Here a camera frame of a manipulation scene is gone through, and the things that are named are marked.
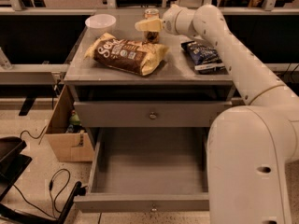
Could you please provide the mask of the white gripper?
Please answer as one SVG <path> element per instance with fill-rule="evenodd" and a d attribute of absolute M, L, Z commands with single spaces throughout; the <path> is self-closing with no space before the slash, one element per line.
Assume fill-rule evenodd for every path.
<path fill-rule="evenodd" d="M 171 35 L 192 36 L 196 34 L 192 20 L 195 11 L 186 7 L 172 5 L 164 14 L 163 21 L 159 18 L 138 21 L 137 31 L 161 32 L 164 29 Z"/>

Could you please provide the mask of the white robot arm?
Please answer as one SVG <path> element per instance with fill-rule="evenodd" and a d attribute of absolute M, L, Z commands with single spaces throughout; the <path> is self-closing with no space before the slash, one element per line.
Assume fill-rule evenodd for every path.
<path fill-rule="evenodd" d="M 299 155 L 299 97 L 232 34 L 217 7 L 173 5 L 135 28 L 205 39 L 243 100 L 209 130 L 210 223 L 292 224 L 285 169 Z"/>

